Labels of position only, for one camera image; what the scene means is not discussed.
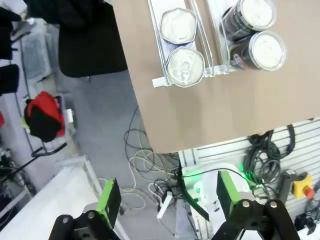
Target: can dispenser rack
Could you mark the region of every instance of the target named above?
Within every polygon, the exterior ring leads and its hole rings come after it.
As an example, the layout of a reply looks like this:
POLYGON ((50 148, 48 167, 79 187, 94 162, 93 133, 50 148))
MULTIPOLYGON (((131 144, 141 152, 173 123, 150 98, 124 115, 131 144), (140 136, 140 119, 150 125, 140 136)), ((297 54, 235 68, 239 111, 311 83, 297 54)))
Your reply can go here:
POLYGON ((218 49, 220 51, 220 57, 222 64, 215 64, 213 58, 213 52, 208 42, 207 33, 204 28, 203 20, 198 8, 197 0, 186 0, 189 3, 190 8, 186 6, 185 0, 148 0, 149 10, 151 14, 153 29, 155 33, 156 43, 159 51, 161 66, 163 70, 163 77, 156 78, 152 80, 153 87, 162 87, 162 86, 171 86, 173 82, 169 79, 166 73, 166 61, 170 55, 170 53, 175 49, 174 46, 165 42, 159 33, 159 26, 161 17, 164 12, 168 10, 172 10, 175 8, 188 9, 192 11, 196 18, 198 24, 198 33, 196 37, 196 41, 200 43, 200 47, 195 44, 195 41, 186 45, 187 48, 200 52, 205 61, 205 71, 203 74, 203 78, 211 78, 216 75, 226 75, 231 72, 238 71, 239 68, 233 67, 230 64, 230 51, 229 46, 231 42, 227 40, 225 28, 222 24, 222 17, 226 10, 237 3, 235 0, 233 3, 225 0, 204 0, 207 6, 209 17, 211 18, 212 25, 215 30, 218 49))

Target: black chair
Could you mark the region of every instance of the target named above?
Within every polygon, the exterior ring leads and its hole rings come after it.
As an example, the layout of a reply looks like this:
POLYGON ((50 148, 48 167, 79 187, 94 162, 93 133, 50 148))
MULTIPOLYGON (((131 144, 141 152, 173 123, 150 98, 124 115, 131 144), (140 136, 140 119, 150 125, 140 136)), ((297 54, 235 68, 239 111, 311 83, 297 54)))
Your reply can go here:
POLYGON ((58 61, 71 78, 116 73, 127 69, 113 7, 103 3, 87 29, 60 26, 58 61))

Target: screw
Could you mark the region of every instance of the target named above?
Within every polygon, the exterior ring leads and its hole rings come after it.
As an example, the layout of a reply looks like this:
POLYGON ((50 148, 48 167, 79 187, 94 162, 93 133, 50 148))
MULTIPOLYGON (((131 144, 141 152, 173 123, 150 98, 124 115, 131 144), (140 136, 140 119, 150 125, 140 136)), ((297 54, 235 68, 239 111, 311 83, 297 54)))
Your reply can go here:
POLYGON ((248 201, 244 201, 242 202, 242 206, 244 206, 245 208, 250 207, 250 203, 248 201))
POLYGON ((275 209, 275 208, 277 207, 277 203, 274 202, 274 201, 272 201, 272 202, 270 202, 270 206, 271 206, 273 209, 275 209))
POLYGON ((89 219, 93 219, 94 216, 95 216, 95 214, 92 211, 88 213, 88 218, 89 219))

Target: floor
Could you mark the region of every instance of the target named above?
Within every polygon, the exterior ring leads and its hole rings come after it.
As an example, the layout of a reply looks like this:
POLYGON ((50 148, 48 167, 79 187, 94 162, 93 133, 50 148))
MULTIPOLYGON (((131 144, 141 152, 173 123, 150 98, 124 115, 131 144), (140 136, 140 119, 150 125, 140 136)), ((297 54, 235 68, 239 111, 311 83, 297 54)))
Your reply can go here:
MULTIPOLYGON (((58 41, 58 30, 49 29, 54 36, 54 42, 58 41)), ((14 62, 19 65, 19 55, 14 62)), ((55 75, 58 92, 71 93, 74 102, 74 112, 77 123, 75 141, 81 154, 87 155, 92 162, 96 175, 99 178, 117 178, 121 188, 132 188, 134 180, 129 169, 125 154, 124 134, 129 128, 137 101, 128 71, 119 73, 98 75, 90 78, 69 78, 58 69, 55 75)), ((26 94, 26 86, 21 81, 17 93, 18 101, 23 102, 26 94)), ((17 109, 14 94, 0 97, 0 109, 7 119, 7 124, 0 130, 5 145, 12 149, 13 156, 18 164, 29 161, 30 148, 20 124, 19 111, 17 109)), ((133 126, 141 121, 140 114, 136 115, 133 126)), ((138 136, 131 135, 129 141, 137 145, 138 136)), ((32 139, 32 145, 36 149, 41 143, 32 139)), ((136 150, 129 150, 132 157, 136 150)), ((59 167, 56 160, 64 157, 64 153, 51 157, 41 157, 26 168, 32 182, 40 190, 57 174, 59 167)), ((155 180, 159 173, 147 173, 146 178, 155 180)), ((136 174, 137 188, 148 192, 148 184, 136 174)), ((128 210, 119 219, 132 240, 163 240, 174 237, 160 223, 158 223, 157 206, 146 199, 146 207, 143 210, 128 210)), ((143 202, 137 196, 125 196, 124 200, 131 205, 141 207, 143 202)), ((163 222, 172 231, 176 228, 176 210, 167 210, 163 222)))

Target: table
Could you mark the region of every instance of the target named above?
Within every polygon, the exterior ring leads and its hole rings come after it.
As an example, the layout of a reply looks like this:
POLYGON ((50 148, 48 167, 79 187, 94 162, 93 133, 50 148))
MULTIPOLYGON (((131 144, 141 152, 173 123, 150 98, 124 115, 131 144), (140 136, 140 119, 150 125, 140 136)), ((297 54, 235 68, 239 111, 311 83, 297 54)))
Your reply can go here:
MULTIPOLYGON (((206 12, 204 1, 198 4, 206 12)), ((287 48, 281 69, 233 72, 189 88, 154 88, 152 79, 163 73, 148 1, 113 2, 133 89, 155 152, 195 148, 320 116, 320 2, 282 0, 275 5, 277 20, 271 30, 287 48)), ((202 18, 208 28, 206 16, 202 18)))

